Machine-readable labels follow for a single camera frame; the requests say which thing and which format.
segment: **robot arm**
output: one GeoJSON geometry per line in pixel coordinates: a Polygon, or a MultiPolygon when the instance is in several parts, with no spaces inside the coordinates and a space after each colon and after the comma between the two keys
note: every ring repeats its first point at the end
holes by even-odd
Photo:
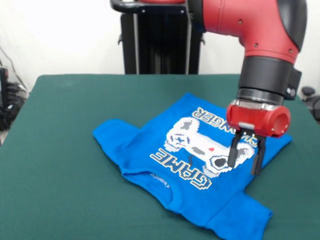
{"type": "Polygon", "coordinates": [[[236,99],[227,108],[236,129],[228,165],[234,167],[242,134],[255,134],[261,170],[266,137],[281,137],[291,121],[284,100],[293,100],[301,72],[294,68],[307,27],[306,0],[187,0],[188,17],[201,32],[239,38],[245,56],[236,99]]]}

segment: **t-shirt sleeve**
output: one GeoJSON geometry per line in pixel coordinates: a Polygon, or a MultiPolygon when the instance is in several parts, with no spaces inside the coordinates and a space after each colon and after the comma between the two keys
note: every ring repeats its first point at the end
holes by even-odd
{"type": "Polygon", "coordinates": [[[261,240],[272,212],[239,191],[207,224],[226,240],[261,240]]]}
{"type": "Polygon", "coordinates": [[[120,119],[111,119],[93,131],[93,136],[101,146],[103,152],[118,166],[122,165],[116,153],[118,147],[129,143],[139,132],[139,128],[120,119]]]}

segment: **cable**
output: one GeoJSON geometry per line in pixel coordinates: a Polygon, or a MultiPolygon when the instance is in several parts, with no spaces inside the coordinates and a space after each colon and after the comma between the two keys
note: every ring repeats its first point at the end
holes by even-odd
{"type": "Polygon", "coordinates": [[[16,69],[15,69],[15,65],[14,62],[12,61],[12,59],[6,54],[6,52],[4,51],[4,49],[2,48],[2,46],[0,45],[0,50],[3,53],[3,55],[10,61],[11,66],[12,66],[12,71],[15,74],[16,78],[19,80],[19,82],[22,84],[22,86],[27,89],[26,85],[24,84],[24,82],[21,80],[21,78],[18,76],[16,69]]]}

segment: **black equipment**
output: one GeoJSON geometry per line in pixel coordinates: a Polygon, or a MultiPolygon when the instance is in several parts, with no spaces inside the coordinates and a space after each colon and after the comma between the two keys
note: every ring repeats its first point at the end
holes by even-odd
{"type": "Polygon", "coordinates": [[[203,34],[180,0],[110,0],[121,15],[125,74],[198,74],[203,34]]]}
{"type": "Polygon", "coordinates": [[[302,88],[302,101],[309,109],[314,119],[320,123],[320,95],[315,95],[316,90],[309,86],[302,88]]]}
{"type": "Polygon", "coordinates": [[[8,130],[26,101],[23,86],[8,81],[8,70],[0,67],[1,101],[0,131],[8,130]]]}

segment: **folded shirt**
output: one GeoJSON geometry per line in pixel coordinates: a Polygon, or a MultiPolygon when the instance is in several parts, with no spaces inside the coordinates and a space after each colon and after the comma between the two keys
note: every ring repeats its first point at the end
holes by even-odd
{"type": "MultiPolygon", "coordinates": [[[[235,130],[226,109],[190,93],[141,129],[111,119],[93,131],[122,176],[155,196],[164,208],[227,240],[259,240],[272,212],[244,193],[253,180],[257,139],[238,144],[235,168],[227,160],[235,130]]],[[[268,137],[264,168],[292,138],[268,137]]]]}

